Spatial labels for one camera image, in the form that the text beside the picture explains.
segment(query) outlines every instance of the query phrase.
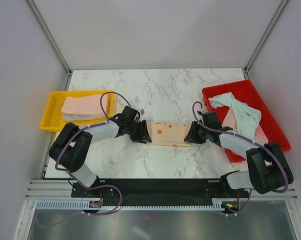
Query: marble tabletop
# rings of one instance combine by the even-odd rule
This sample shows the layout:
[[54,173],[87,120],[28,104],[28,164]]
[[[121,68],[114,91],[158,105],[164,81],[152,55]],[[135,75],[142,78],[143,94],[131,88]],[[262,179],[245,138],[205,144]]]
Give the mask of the marble tabletop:
[[[133,108],[144,109],[142,120],[190,125],[192,104],[203,102],[203,88],[243,79],[241,68],[75,70],[69,90],[114,90]],[[121,112],[125,102],[116,102]],[[191,147],[148,146],[128,136],[92,144],[86,163],[100,178],[219,178],[248,169],[245,161],[230,163],[224,149],[209,141]],[[68,178],[54,166],[49,159],[46,178]]]

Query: mint green cloth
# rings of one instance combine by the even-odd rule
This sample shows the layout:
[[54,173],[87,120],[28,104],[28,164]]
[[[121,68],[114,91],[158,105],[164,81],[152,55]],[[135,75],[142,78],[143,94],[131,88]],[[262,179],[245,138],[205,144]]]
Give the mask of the mint green cloth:
[[231,92],[209,98],[211,106],[216,109],[227,106],[234,112],[239,134],[254,140],[255,132],[262,119],[261,111],[238,101]]

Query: white wall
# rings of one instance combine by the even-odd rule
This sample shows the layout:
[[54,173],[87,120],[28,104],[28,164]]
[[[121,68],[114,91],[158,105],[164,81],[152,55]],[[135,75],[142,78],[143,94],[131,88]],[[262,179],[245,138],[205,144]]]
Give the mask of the white wall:
[[0,240],[10,240],[48,132],[49,93],[67,75],[23,0],[0,0]]
[[244,67],[281,0],[34,0],[69,67]]
[[250,77],[291,144],[285,156],[301,202],[301,0],[289,2]]

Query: reflective floor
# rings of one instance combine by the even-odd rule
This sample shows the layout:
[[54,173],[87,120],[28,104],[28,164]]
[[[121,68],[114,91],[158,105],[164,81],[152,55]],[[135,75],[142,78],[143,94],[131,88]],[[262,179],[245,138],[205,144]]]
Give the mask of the reflective floor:
[[[37,210],[38,222],[51,225],[75,213]],[[238,216],[207,211],[128,211],[76,215],[52,228],[33,222],[34,240],[295,240],[285,202],[250,202]]]

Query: pink towel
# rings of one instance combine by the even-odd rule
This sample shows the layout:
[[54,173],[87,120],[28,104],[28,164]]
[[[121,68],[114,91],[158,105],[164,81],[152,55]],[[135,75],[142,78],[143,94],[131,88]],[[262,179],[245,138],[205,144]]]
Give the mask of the pink towel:
[[[100,116],[103,111],[100,105],[100,94],[82,97],[67,97],[61,108],[63,114],[81,115],[81,116]],[[103,96],[102,106],[107,111],[108,97]]]
[[[237,132],[237,127],[236,127],[236,119],[234,116],[234,113],[231,109],[228,110],[227,115],[224,119],[224,121],[221,124],[222,127],[231,127],[234,129],[234,131]],[[255,142],[267,144],[269,142],[268,138],[266,137],[263,129],[261,128],[261,125],[258,125],[255,131]]]

